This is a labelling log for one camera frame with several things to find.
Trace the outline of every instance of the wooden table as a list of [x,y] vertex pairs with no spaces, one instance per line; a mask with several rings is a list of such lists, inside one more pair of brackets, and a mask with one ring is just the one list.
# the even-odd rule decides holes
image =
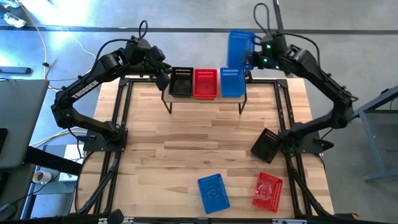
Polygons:
[[[118,82],[103,84],[96,119],[111,120]],[[303,80],[288,79],[288,84],[295,120],[310,121]],[[278,154],[270,165],[250,153],[265,127],[275,132],[280,128],[274,87],[247,84],[247,93],[248,102],[242,115],[236,104],[213,103],[177,103],[169,114],[160,99],[161,92],[153,83],[135,83],[127,119],[129,137],[119,167],[113,209],[120,208],[125,216],[134,217],[293,217],[283,156]],[[98,185],[103,156],[102,152],[94,153],[84,166],[78,186],[79,207]],[[319,158],[303,154],[303,164],[308,187],[324,208],[333,213]],[[278,213],[251,204],[259,172],[284,180]],[[197,180],[213,174],[222,175],[231,208],[206,215]],[[298,196],[304,212],[300,190]]]

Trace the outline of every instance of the black basket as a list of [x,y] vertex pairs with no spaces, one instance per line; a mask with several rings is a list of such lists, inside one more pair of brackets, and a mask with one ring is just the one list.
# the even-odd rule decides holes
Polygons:
[[193,88],[193,68],[173,67],[169,94],[173,97],[191,97]]
[[251,153],[262,161],[271,164],[278,152],[280,137],[265,128],[251,148]]

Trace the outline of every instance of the black robotic arm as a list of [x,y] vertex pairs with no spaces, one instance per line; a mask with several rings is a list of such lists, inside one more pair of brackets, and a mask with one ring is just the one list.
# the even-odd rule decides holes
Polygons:
[[102,56],[95,62],[91,72],[79,76],[70,86],[63,86],[62,91],[55,95],[51,110],[58,126],[61,128],[78,126],[100,133],[105,142],[118,142],[121,133],[116,124],[84,116],[73,108],[73,103],[98,85],[124,78],[125,75],[155,76],[159,90],[167,87],[170,82],[167,74],[171,72],[169,69],[171,66],[163,63],[165,59],[163,52],[156,46],[151,47],[145,39],[132,37],[126,41],[125,49],[118,49]]
[[339,85],[318,65],[315,57],[305,49],[295,45],[286,47],[282,34],[267,34],[260,41],[262,51],[246,57],[251,65],[263,69],[278,69],[293,73],[317,87],[333,102],[333,109],[326,115],[305,124],[295,123],[289,130],[281,131],[280,136],[289,146],[297,147],[304,136],[325,128],[344,128],[353,117],[352,98],[345,86]]

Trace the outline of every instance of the black metal frame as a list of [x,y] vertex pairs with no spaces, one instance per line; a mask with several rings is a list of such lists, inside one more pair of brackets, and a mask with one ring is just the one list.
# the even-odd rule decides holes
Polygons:
[[25,163],[58,170],[71,175],[79,175],[81,164],[29,146],[26,151]]
[[[246,83],[249,84],[270,84],[273,85],[274,91],[275,91],[275,99],[277,103],[277,110],[278,110],[278,115],[279,115],[279,123],[280,123],[280,128],[285,129],[285,121],[284,121],[284,112],[282,109],[282,99],[280,97],[280,89],[283,90],[284,95],[285,95],[285,100],[286,100],[286,105],[287,105],[287,111],[288,111],[288,117],[289,117],[289,123],[290,125],[293,125],[294,123],[294,116],[293,116],[293,110],[292,110],[292,105],[290,102],[290,95],[289,95],[289,88],[287,85],[287,80],[286,79],[275,79],[275,80],[267,80],[267,79],[260,79],[256,80],[252,77],[250,71],[245,72],[245,77],[246,77]],[[127,121],[127,115],[129,111],[129,106],[130,106],[130,100],[131,100],[131,94],[132,94],[132,86],[134,82],[137,83],[154,83],[154,80],[148,79],[148,78],[127,78],[125,80],[120,80],[119,82],[119,88],[118,88],[118,93],[116,95],[116,101],[115,101],[115,106],[114,106],[114,111],[113,111],[113,117],[112,117],[112,122],[116,124],[116,120],[118,117],[119,113],[119,108],[121,104],[121,95],[123,92],[123,88],[127,86],[127,95],[126,95],[126,101],[124,103],[124,111],[123,111],[123,116],[122,116],[122,121],[121,121],[121,128],[126,127],[126,121]],[[162,92],[162,101],[165,104],[167,110],[169,113],[171,113],[172,110],[172,103],[170,103],[170,108],[168,108],[166,102],[164,101],[164,92]],[[243,103],[243,106],[241,107],[241,104],[239,104],[239,112],[241,113],[245,104],[247,102],[247,94],[245,94],[245,101]],[[105,152],[104,156],[104,161],[103,161],[103,166],[101,170],[101,177],[100,177],[100,182],[102,181],[103,177],[106,175],[107,170],[108,170],[108,165],[109,165],[109,159],[110,159],[110,152]],[[300,177],[303,179],[305,182],[305,175],[304,175],[304,169],[303,169],[303,163],[302,163],[302,158],[300,154],[297,155],[296,157],[297,164],[298,164],[298,173],[300,174]],[[297,197],[297,189],[295,188],[295,181],[292,176],[291,171],[288,169],[288,176],[289,176],[289,184],[290,184],[290,193],[292,195],[292,203],[293,203],[293,208],[294,208],[294,215],[297,217],[298,215],[302,215],[302,212],[300,211],[299,207],[299,199]],[[117,180],[117,171],[115,175],[113,175],[113,178],[111,179],[110,187],[109,187],[109,194],[108,194],[108,199],[106,202],[106,208],[104,210],[104,213],[109,213],[111,212],[112,209],[112,202],[113,202],[113,197],[114,197],[114,191],[115,191],[115,186],[116,186],[116,180]],[[102,194],[99,196],[98,200],[95,203],[94,206],[94,213],[99,213],[100,212],[100,207],[101,207],[101,200],[102,200]],[[307,198],[304,196],[304,202],[305,202],[305,211],[307,215],[311,215],[311,207],[308,203]]]
[[[162,91],[162,96],[161,96],[162,102],[164,104],[164,106],[166,107],[167,111],[169,112],[169,114],[172,114],[172,110],[173,110],[173,103],[170,103],[170,106],[167,106],[166,101],[164,101],[164,91]],[[244,106],[246,105],[246,102],[248,100],[248,94],[245,93],[244,94],[244,101],[243,103],[238,103],[239,106],[239,114],[242,114]]]
[[[287,105],[287,111],[288,111],[288,117],[289,117],[289,123],[290,123],[290,125],[292,125],[294,123],[294,116],[293,116],[292,104],[290,102],[290,95],[289,95],[289,88],[287,86],[287,80],[286,79],[256,80],[256,79],[252,78],[250,71],[246,71],[245,74],[246,74],[246,83],[250,83],[250,84],[258,83],[258,84],[273,85],[274,91],[275,91],[275,99],[276,99],[276,103],[277,103],[277,110],[278,110],[279,123],[280,123],[281,129],[286,128],[285,121],[284,121],[284,112],[282,109],[282,100],[280,97],[280,90],[282,90],[284,92],[285,101],[286,101],[286,105]],[[122,91],[123,91],[123,88],[125,86],[127,86],[127,96],[126,96],[126,101],[124,103],[124,111],[123,111],[122,123],[121,123],[122,128],[126,127],[127,115],[128,115],[130,100],[131,100],[132,86],[133,86],[134,82],[136,82],[136,83],[151,83],[151,82],[154,83],[154,80],[146,79],[146,78],[128,78],[125,80],[120,80],[118,93],[116,95],[116,102],[115,102],[115,106],[114,106],[112,122],[113,123],[116,122],[116,119],[118,117],[120,103],[121,103]],[[103,179],[107,173],[110,154],[111,154],[110,152],[105,152],[105,157],[104,157],[104,162],[103,162],[103,170],[101,171],[101,179]],[[305,183],[302,158],[301,158],[300,154],[297,154],[296,160],[297,160],[297,165],[298,165],[297,166],[298,171],[291,168],[292,160],[291,160],[291,158],[286,157],[286,164],[287,164],[289,184],[290,184],[290,193],[292,196],[292,203],[293,203],[293,209],[294,209],[294,215],[295,215],[294,218],[274,218],[274,219],[271,219],[271,218],[197,218],[197,217],[191,217],[191,218],[130,217],[130,218],[132,218],[135,222],[159,222],[159,223],[174,223],[174,222],[178,223],[178,222],[188,222],[188,221],[192,221],[193,223],[195,223],[195,222],[199,222],[198,220],[200,220],[201,223],[283,223],[283,222],[287,222],[287,220],[291,220],[294,223],[306,223],[306,222],[308,222],[308,223],[363,223],[363,224],[379,223],[379,222],[367,222],[367,221],[359,221],[359,220],[339,219],[336,217],[312,216],[311,215],[311,206],[308,202],[308,200],[311,198],[306,198],[306,196],[305,196],[305,195],[311,195],[311,192],[309,192],[309,189],[303,189],[303,187],[302,187],[302,186],[306,186],[306,183]],[[91,215],[75,214],[75,215],[71,215],[71,216],[67,216],[67,217],[50,217],[50,218],[39,218],[39,219],[34,219],[34,220],[25,219],[25,220],[19,220],[17,222],[18,223],[37,223],[40,221],[41,223],[87,223],[87,222],[98,222],[98,220],[100,218],[106,219],[106,217],[110,214],[110,212],[112,210],[112,203],[113,203],[114,191],[115,191],[116,180],[117,180],[117,169],[118,169],[118,167],[116,168],[116,173],[113,175],[113,178],[111,179],[108,199],[106,202],[106,208],[103,213],[100,213],[102,197],[98,197],[98,200],[95,202],[94,212]],[[296,186],[295,181],[298,181],[297,183],[299,184],[300,188],[302,190],[306,191],[306,194],[303,194],[306,215],[302,214],[302,212],[300,211],[299,199],[297,197],[297,189],[295,187]]]

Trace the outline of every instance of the white cable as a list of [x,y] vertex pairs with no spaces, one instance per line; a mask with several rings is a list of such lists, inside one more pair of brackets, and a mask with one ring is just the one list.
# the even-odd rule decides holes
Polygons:
[[[33,24],[33,26],[36,28],[37,32],[39,33],[40,38],[42,39],[42,42],[43,42],[43,47],[44,47],[44,63],[47,63],[47,47],[45,45],[43,35],[40,32],[39,28],[37,27],[35,21],[33,21],[32,17],[30,16],[29,12],[27,11],[27,9],[23,5],[23,3],[21,3],[19,0],[16,0],[16,1],[21,5],[22,10],[24,10],[26,16],[29,18],[30,22]],[[47,79],[47,66],[43,65],[43,67],[44,67],[43,78]],[[55,89],[54,87],[52,87],[51,85],[49,85],[49,89],[56,91],[56,92],[59,91],[59,90]]]
[[[87,133],[86,131],[72,131],[72,132],[73,132],[73,133]],[[50,136],[50,137],[47,137],[47,138],[45,138],[45,139],[43,139],[43,140],[41,140],[41,141],[32,143],[32,144],[30,144],[29,146],[34,146],[34,145],[36,145],[36,147],[39,147],[40,145],[44,144],[45,142],[47,142],[47,141],[49,141],[49,140],[51,140],[51,139],[53,139],[53,138],[62,136],[62,135],[64,135],[64,134],[70,134],[70,133],[69,133],[69,130],[63,130],[63,131],[61,131],[61,132],[59,132],[59,133],[57,133],[57,134],[54,134],[53,136]]]
[[[33,21],[32,17],[31,17],[30,14],[28,13],[28,11],[27,11],[27,9],[25,8],[25,6],[23,5],[23,3],[21,3],[19,0],[16,0],[16,1],[21,5],[21,8],[22,8],[22,9],[24,10],[24,12],[26,13],[26,16],[29,18],[30,22],[33,24],[33,26],[36,28],[37,32],[39,33],[40,38],[42,39],[43,47],[44,47],[44,63],[47,63],[47,46],[45,45],[45,42],[44,42],[44,38],[43,38],[43,36],[42,36],[42,33],[40,32],[40,30],[39,30],[39,28],[37,27],[36,23]],[[95,56],[93,53],[87,51],[87,50],[83,47],[83,45],[82,45],[74,36],[73,36],[73,38],[74,38],[75,41],[80,45],[81,49],[82,49],[84,52],[86,52],[86,53],[92,55],[92,56],[94,57],[94,60],[95,60],[96,56]],[[47,67],[46,67],[46,66],[44,66],[44,75],[43,75],[43,77],[44,77],[45,80],[47,79]],[[55,91],[55,92],[58,92],[58,91],[59,91],[59,90],[57,90],[56,88],[52,87],[51,85],[49,85],[49,89],[51,89],[51,90],[53,90],[53,91]]]
[[[71,33],[71,32],[68,30],[68,28],[67,28],[66,26],[63,26],[63,28],[65,28],[69,33]],[[77,40],[76,37],[75,37],[73,34],[72,34],[72,37],[73,37],[73,38],[75,39],[75,41],[80,45],[81,49],[82,49],[84,52],[88,53],[89,55],[92,55],[92,56],[94,57],[94,59],[96,58],[95,54],[93,54],[93,53],[87,51],[87,50],[83,47],[83,44],[81,44],[81,43],[79,42],[79,40]]]

